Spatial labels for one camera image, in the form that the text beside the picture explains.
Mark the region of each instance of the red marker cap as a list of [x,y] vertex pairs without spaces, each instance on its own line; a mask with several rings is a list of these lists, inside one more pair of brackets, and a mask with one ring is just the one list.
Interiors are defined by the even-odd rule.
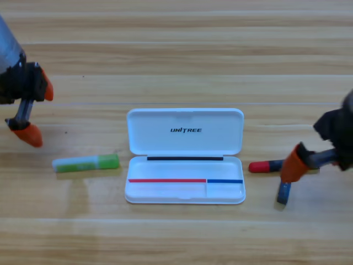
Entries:
[[268,161],[252,162],[249,165],[251,173],[268,173],[270,172],[270,163]]

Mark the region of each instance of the green marker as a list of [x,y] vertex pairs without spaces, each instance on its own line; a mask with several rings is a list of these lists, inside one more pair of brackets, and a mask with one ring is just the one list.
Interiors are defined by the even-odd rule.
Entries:
[[119,158],[115,153],[101,156],[61,158],[53,160],[52,166],[56,173],[110,169],[119,167]]

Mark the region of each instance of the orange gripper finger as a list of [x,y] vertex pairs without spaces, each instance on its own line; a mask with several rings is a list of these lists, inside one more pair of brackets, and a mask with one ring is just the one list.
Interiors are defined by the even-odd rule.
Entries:
[[54,89],[53,89],[53,85],[50,82],[49,78],[47,77],[46,73],[42,70],[42,74],[44,76],[45,81],[48,83],[47,87],[46,87],[46,91],[45,91],[45,95],[44,98],[48,101],[52,101],[54,98]]
[[299,181],[299,179],[310,170],[310,168],[298,157],[298,147],[299,145],[293,149],[287,159],[283,162],[281,170],[282,182],[292,183]]
[[42,133],[34,124],[29,124],[24,130],[12,130],[18,138],[34,147],[43,145]]

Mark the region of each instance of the wooden table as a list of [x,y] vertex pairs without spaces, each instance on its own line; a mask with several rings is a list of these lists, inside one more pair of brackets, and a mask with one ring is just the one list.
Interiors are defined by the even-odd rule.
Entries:
[[[353,84],[351,0],[2,0],[28,58],[55,86],[34,149],[0,125],[0,264],[353,264],[353,177],[325,167],[274,205],[284,158]],[[1,106],[1,118],[17,105]],[[245,115],[241,205],[124,198],[126,113],[232,107]],[[56,176],[60,157],[118,152],[120,170]]]

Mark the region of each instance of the white case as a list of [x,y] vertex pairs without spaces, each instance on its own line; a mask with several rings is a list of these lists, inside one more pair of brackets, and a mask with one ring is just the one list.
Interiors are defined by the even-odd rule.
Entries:
[[239,204],[244,114],[231,108],[134,109],[127,115],[130,203]]

